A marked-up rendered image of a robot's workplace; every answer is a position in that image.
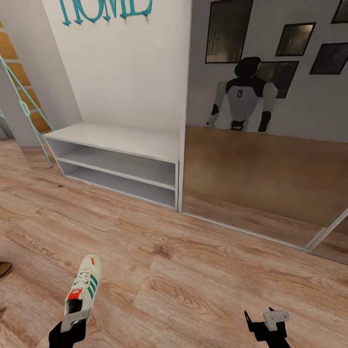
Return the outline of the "gym shoe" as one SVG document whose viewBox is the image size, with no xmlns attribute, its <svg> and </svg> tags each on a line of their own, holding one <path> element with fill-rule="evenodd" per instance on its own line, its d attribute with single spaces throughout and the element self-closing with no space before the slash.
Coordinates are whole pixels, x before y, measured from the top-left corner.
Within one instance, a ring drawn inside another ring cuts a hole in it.
<svg viewBox="0 0 348 348">
<path fill-rule="evenodd" d="M 81 263 L 72 288 L 65 299 L 64 315 L 86 309 L 93 310 L 101 277 L 100 258 L 95 253 L 89 254 Z M 88 325 L 90 318 L 91 315 L 85 319 L 86 325 Z"/>
</svg>

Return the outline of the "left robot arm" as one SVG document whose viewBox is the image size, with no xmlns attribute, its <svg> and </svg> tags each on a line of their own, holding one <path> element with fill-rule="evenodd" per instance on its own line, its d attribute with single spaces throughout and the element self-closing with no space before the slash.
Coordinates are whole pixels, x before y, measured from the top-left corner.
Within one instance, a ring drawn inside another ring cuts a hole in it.
<svg viewBox="0 0 348 348">
<path fill-rule="evenodd" d="M 67 314 L 49 335 L 49 348 L 73 348 L 75 342 L 83 341 L 86 336 L 86 320 L 92 310 Z"/>
</svg>

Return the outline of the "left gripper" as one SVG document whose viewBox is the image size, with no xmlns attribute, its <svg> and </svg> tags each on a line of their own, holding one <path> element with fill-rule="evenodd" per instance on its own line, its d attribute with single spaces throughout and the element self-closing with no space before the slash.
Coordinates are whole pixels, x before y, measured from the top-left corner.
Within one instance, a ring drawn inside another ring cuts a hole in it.
<svg viewBox="0 0 348 348">
<path fill-rule="evenodd" d="M 74 322 L 73 326 L 69 331 L 61 333 L 61 324 L 62 321 L 53 329 L 53 331 L 49 335 L 49 348 L 53 348 L 53 346 L 60 341 L 67 341 L 71 348 L 75 342 L 83 341 L 86 336 L 86 320 Z"/>
</svg>

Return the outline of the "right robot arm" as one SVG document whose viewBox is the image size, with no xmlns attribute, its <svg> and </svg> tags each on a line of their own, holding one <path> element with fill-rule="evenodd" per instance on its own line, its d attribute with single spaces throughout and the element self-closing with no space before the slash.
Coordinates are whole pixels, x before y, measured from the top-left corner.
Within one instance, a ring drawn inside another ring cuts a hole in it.
<svg viewBox="0 0 348 348">
<path fill-rule="evenodd" d="M 285 340 L 287 333 L 284 323 L 289 320 L 289 313 L 286 310 L 270 309 L 269 312 L 264 312 L 262 315 L 265 321 L 252 322 L 245 311 L 249 330 L 255 333 L 257 341 L 266 341 L 269 348 L 290 348 Z"/>
</svg>

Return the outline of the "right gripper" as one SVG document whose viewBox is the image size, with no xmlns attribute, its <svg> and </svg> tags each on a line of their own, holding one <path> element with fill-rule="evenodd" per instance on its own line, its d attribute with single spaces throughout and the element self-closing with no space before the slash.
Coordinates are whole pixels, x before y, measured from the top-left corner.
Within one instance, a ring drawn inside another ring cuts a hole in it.
<svg viewBox="0 0 348 348">
<path fill-rule="evenodd" d="M 250 332 L 255 333 L 257 341 L 266 341 L 269 348 L 274 348 L 277 344 L 284 343 L 288 344 L 285 338 L 287 337 L 285 323 L 276 322 L 277 330 L 269 331 L 263 322 L 252 322 L 247 312 L 245 311 L 245 317 Z"/>
</svg>

